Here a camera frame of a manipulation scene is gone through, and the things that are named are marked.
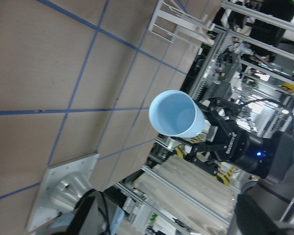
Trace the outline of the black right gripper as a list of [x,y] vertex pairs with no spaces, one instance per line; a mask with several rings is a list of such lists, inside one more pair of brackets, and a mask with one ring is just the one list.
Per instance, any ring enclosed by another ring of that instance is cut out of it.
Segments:
[[198,153],[210,152],[219,162],[230,163],[256,176],[268,176],[274,156],[273,141],[248,132],[233,121],[242,111],[242,104],[213,97],[199,101],[198,107],[217,130],[212,141],[194,142],[172,137],[191,148],[189,152],[181,152],[184,160],[194,162]]

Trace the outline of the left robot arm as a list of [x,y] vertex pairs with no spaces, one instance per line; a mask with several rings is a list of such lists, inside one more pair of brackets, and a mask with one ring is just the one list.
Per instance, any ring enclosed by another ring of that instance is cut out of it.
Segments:
[[37,235],[114,235],[124,218],[124,210],[104,192],[86,193],[71,212],[61,214]]

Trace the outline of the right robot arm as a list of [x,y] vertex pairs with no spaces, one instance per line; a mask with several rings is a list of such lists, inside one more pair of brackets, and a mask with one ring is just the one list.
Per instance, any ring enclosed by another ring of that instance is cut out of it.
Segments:
[[180,138],[200,134],[208,121],[205,142],[192,152],[208,151],[258,176],[237,197],[230,235],[294,235],[294,137],[281,131],[258,137],[236,123],[239,110],[239,105],[221,98],[204,105],[178,93],[169,98],[162,117],[167,135]]

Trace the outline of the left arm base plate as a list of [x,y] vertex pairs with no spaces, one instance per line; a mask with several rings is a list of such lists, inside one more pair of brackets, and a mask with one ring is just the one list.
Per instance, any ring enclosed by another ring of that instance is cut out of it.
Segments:
[[91,153],[46,168],[26,225],[28,232],[74,210],[93,189],[89,180],[98,157],[99,153]]

